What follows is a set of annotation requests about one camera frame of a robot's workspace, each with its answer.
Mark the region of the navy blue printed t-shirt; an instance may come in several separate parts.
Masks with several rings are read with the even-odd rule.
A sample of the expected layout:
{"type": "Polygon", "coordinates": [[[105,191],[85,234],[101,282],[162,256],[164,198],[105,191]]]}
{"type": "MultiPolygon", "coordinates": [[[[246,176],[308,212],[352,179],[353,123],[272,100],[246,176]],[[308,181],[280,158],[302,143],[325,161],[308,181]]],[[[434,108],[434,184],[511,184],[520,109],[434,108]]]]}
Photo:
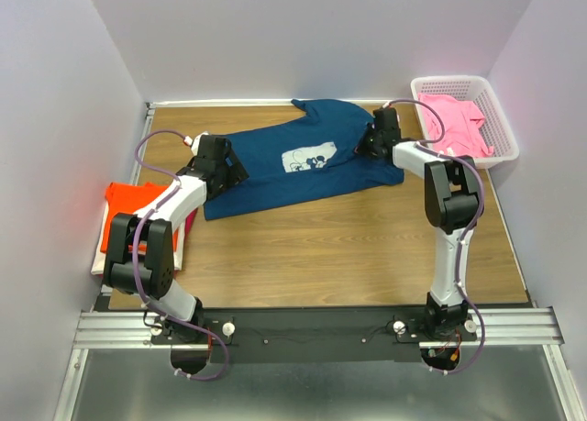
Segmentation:
{"type": "Polygon", "coordinates": [[[295,120],[227,134],[249,178],[204,204],[208,221],[404,182],[404,171],[355,152],[372,116],[349,102],[297,100],[295,120]]]}

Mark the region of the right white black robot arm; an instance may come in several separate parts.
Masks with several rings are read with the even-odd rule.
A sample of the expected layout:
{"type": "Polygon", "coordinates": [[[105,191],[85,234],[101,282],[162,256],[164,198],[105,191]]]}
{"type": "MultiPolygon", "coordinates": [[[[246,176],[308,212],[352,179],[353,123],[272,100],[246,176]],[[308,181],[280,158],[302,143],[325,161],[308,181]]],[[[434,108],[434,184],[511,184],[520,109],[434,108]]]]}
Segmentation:
{"type": "Polygon", "coordinates": [[[465,324],[472,308],[467,295],[469,246],[484,211],[484,185],[471,157],[434,151],[424,141],[403,138],[397,111],[373,111],[359,145],[359,155],[386,161],[424,181],[428,223],[436,230],[435,274],[421,327],[441,340],[465,324]]]}

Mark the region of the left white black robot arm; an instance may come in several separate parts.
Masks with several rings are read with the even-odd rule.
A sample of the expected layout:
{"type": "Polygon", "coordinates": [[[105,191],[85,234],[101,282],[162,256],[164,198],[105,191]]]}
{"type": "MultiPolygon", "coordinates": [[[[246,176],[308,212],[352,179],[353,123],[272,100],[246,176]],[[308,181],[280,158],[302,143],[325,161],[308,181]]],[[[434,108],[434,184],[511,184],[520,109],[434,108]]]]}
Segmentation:
{"type": "Polygon", "coordinates": [[[198,315],[201,301],[174,278],[172,238],[197,208],[249,178],[226,137],[207,132],[191,138],[174,133],[192,158],[177,172],[154,168],[172,178],[159,196],[132,214],[116,214],[110,225],[103,282],[138,296],[160,319],[172,322],[172,333],[192,343],[204,328],[198,315]]]}

